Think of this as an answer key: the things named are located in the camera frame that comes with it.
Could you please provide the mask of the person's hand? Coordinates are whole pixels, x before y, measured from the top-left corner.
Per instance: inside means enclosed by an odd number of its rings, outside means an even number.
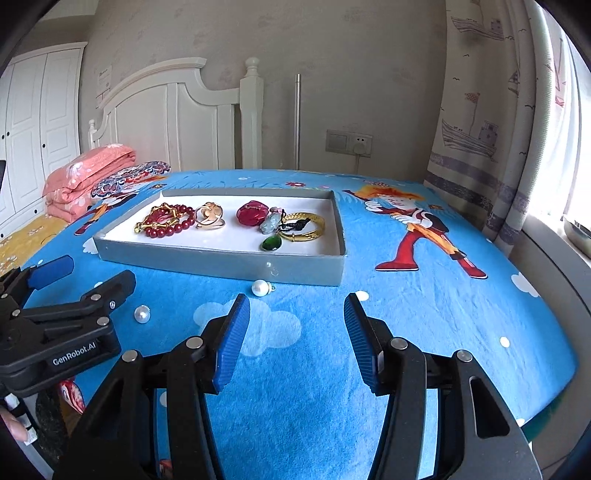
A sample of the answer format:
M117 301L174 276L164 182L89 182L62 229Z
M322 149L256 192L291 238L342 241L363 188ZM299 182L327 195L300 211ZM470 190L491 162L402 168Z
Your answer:
M14 440L25 442L28 440L27 429L4 407L0 407L1 418Z

